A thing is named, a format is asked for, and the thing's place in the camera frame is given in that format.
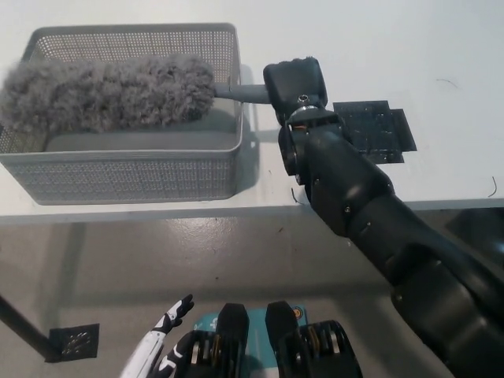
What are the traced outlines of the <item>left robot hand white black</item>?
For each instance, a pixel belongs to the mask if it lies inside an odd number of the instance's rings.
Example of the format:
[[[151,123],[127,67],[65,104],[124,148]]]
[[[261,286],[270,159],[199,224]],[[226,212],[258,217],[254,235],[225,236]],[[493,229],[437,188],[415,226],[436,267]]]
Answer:
[[[182,324],[182,318],[194,307],[193,295],[187,295],[166,311],[155,326],[137,344],[123,368],[120,378],[148,377],[161,353],[165,337],[174,327]]]

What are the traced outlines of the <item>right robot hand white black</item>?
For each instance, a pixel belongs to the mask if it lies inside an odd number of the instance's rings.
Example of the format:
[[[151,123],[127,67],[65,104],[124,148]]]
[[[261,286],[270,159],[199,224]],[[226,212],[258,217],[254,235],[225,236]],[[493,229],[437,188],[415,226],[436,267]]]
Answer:
[[[280,125],[302,107],[324,108],[328,103],[324,77],[315,57],[266,65],[263,79]]]

